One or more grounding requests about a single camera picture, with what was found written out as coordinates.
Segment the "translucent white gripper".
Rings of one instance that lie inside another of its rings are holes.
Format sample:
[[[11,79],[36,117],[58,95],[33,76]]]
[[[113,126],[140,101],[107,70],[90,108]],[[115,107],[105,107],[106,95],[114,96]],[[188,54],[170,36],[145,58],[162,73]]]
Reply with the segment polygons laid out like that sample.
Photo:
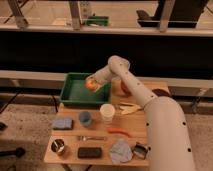
[[[109,66],[105,66],[94,73],[94,78],[99,86],[104,86],[106,83],[111,81],[113,73]]]

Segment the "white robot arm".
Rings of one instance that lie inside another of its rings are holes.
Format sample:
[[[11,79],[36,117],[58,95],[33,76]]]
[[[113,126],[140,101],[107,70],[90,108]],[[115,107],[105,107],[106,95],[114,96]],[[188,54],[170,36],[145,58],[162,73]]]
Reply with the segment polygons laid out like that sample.
[[[128,60],[111,56],[93,74],[102,86],[118,76],[146,115],[149,171],[196,171],[187,122],[181,106],[171,97],[157,96],[129,71]]]

